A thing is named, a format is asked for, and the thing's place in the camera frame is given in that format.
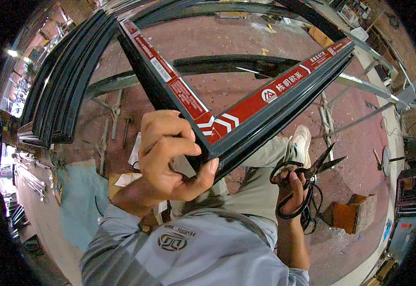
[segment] wooden handle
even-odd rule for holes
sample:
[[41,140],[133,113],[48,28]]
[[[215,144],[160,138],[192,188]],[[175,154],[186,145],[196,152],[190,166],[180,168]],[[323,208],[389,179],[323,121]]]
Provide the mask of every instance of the wooden handle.
[[378,164],[381,165],[380,157],[378,157],[377,150],[375,150],[375,148],[373,148],[373,153],[375,154],[375,158],[377,158]]

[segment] white container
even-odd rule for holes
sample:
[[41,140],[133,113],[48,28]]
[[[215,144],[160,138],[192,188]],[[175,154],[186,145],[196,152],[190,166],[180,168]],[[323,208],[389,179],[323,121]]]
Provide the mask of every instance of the white container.
[[369,38],[369,34],[367,34],[362,27],[351,30],[351,34],[360,39],[362,42],[365,42],[365,40]]

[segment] fingers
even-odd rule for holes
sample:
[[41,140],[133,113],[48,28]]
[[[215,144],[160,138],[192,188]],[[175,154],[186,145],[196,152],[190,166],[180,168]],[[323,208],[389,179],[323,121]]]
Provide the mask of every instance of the fingers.
[[175,199],[190,201],[209,189],[214,182],[214,175],[218,168],[219,158],[208,161],[196,177],[192,177],[188,184],[182,184],[175,191]]
[[292,192],[294,194],[293,199],[302,202],[304,199],[303,184],[295,172],[291,172],[289,175],[289,181],[291,183]]
[[281,181],[285,180],[288,177],[289,172],[295,171],[296,169],[296,165],[287,165],[283,167],[281,171],[272,178],[272,181],[276,184],[279,184]]
[[160,110],[147,113],[142,119],[142,143],[140,152],[147,154],[163,136],[181,135],[192,142],[195,142],[195,133],[190,123],[177,117],[179,111]]
[[307,182],[307,179],[305,178],[305,174],[303,173],[299,174],[299,179],[302,182],[302,185],[305,185],[305,183]]
[[200,147],[186,138],[162,137],[142,159],[147,161],[148,168],[152,169],[157,165],[167,168],[171,158],[179,155],[198,156],[201,153]]
[[181,112],[177,110],[157,110],[154,112],[145,113],[141,118],[141,132],[145,133],[148,129],[149,123],[153,122],[155,119],[160,118],[161,116],[178,117],[180,113]]

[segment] gray long-sleeve shirt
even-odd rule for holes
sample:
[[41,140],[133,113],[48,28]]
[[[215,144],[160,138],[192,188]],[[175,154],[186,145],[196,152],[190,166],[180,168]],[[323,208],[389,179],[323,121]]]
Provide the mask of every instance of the gray long-sleeve shirt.
[[274,227],[253,220],[254,230],[245,223],[251,220],[244,218],[206,211],[166,223],[148,235],[139,230],[138,217],[110,204],[79,262],[82,282],[96,286],[308,285],[307,271],[288,268],[265,243],[276,242],[270,239]]

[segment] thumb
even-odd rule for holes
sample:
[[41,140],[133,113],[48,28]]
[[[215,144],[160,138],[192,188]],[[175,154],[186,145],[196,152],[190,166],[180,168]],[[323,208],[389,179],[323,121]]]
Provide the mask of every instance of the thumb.
[[218,169],[219,158],[214,158],[208,161],[201,169],[197,175],[196,184],[199,185],[200,189],[206,191],[209,187],[213,185],[214,175]]
[[299,202],[303,201],[303,185],[302,182],[297,177],[295,172],[291,172],[289,175],[289,180],[291,182],[292,192],[294,194],[294,198],[298,199]]
[[180,195],[183,197],[179,200],[190,201],[198,195],[209,189],[214,182],[214,174],[218,169],[219,158],[208,161],[199,171],[197,176],[189,179],[188,185]]

